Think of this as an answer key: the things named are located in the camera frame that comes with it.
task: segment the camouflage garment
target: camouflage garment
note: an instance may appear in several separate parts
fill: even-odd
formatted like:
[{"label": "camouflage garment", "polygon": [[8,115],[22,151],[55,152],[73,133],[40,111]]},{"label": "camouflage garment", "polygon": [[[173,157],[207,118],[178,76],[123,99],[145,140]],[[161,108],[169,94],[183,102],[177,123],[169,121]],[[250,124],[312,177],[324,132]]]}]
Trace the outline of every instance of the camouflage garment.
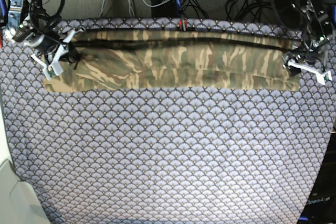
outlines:
[{"label": "camouflage garment", "polygon": [[282,67],[292,41],[226,33],[89,31],[73,43],[82,59],[62,62],[48,91],[206,86],[298,90],[299,78]]}]

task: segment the folded cloth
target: folded cloth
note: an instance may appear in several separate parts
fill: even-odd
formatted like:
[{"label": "folded cloth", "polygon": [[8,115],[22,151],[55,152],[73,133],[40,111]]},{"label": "folded cloth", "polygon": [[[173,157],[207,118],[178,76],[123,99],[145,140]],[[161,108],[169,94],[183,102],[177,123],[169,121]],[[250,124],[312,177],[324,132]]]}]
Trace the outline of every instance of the folded cloth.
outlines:
[{"label": "folded cloth", "polygon": [[110,30],[77,34],[81,54],[62,62],[48,91],[205,86],[232,89],[299,89],[281,56],[292,41],[227,33]]}]

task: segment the patterned tablecloth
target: patterned tablecloth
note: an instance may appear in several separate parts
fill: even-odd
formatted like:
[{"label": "patterned tablecloth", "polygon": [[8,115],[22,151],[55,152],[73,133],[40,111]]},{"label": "patterned tablecloth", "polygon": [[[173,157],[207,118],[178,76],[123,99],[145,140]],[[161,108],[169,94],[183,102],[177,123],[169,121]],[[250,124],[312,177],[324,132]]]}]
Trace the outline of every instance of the patterned tablecloth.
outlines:
[{"label": "patterned tablecloth", "polygon": [[[82,29],[177,29],[177,19],[72,20]],[[298,39],[276,26],[195,30]],[[336,67],[332,45],[327,65]],[[300,91],[206,87],[48,93],[30,48],[4,43],[0,78],[17,174],[52,223],[295,223],[336,119],[335,82]]]}]

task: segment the camouflage fabric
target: camouflage fabric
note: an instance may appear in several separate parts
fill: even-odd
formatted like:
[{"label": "camouflage fabric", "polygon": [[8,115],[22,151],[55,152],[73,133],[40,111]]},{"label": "camouflage fabric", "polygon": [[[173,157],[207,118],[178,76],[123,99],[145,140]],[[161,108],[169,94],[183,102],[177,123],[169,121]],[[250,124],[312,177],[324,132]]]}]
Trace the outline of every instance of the camouflage fabric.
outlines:
[{"label": "camouflage fabric", "polygon": [[292,41],[227,33],[112,30],[77,34],[82,59],[62,62],[49,91],[206,86],[298,90],[282,67]]}]

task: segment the gray patterned surface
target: gray patterned surface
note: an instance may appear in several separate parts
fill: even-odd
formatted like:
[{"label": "gray patterned surface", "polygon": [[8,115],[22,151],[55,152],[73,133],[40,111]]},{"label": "gray patterned surface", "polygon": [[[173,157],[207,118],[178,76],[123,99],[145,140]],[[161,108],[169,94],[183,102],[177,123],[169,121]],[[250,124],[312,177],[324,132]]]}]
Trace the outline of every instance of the gray patterned surface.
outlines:
[{"label": "gray patterned surface", "polygon": [[[120,22],[120,28],[126,21],[73,20],[60,27]],[[154,21],[131,22],[145,28]],[[248,29],[232,27],[241,25]],[[299,92],[47,93],[29,54],[12,44],[0,53],[5,124],[17,173],[33,185],[52,223],[297,221],[336,118],[335,82],[322,87],[305,73]]]}]

